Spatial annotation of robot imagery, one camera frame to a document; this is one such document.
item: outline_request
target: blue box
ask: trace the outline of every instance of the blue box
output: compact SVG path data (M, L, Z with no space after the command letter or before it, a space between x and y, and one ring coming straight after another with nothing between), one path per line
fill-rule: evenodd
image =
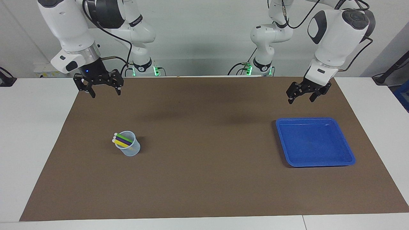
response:
M293 167L355 164L355 156L333 118L281 118L276 125L285 158Z
M409 111L409 81L399 87L394 93L399 102Z

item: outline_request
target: cable connector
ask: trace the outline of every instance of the cable connector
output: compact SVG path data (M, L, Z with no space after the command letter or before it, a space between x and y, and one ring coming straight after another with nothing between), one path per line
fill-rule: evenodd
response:
M283 10L284 18L287 18L287 9L285 8L284 1L281 1L281 5L283 6L282 10Z
M246 71L246 75L250 76L252 74L252 71L253 71L253 66L251 65L250 62L245 62L243 65L245 66L244 70Z
M155 70L155 76L160 76L160 75L161 75L161 71L160 71L160 70L163 70L163 72L165 72L165 77L168 76L168 75L166 74L166 69L163 68L163 67L153 66L153 69Z

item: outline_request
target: white table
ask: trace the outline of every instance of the white table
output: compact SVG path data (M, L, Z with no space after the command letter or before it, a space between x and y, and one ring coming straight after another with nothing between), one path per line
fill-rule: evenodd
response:
M409 114L370 78L336 81L409 203ZM0 230L409 229L409 213L18 223L77 93L72 79L19 79L12 88L0 88Z

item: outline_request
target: black stand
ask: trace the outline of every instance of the black stand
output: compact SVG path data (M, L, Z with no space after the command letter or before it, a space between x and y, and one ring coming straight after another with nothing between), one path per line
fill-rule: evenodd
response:
M409 51L406 52L392 67L388 69L382 76L380 77L372 77L377 85L382 85L385 83L387 77L389 77L395 70L397 70L402 64L409 59Z
M15 77L6 77L2 72L0 72L0 79L3 82L0 84L0 87L12 87L17 80Z

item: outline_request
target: brown table mat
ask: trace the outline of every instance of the brown table mat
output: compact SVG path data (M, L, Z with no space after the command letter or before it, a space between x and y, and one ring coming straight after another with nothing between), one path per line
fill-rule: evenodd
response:
M289 105L301 78L126 79L79 93L21 221L409 212L339 86ZM348 167L291 168L283 117L335 118ZM132 130L126 157L113 133Z

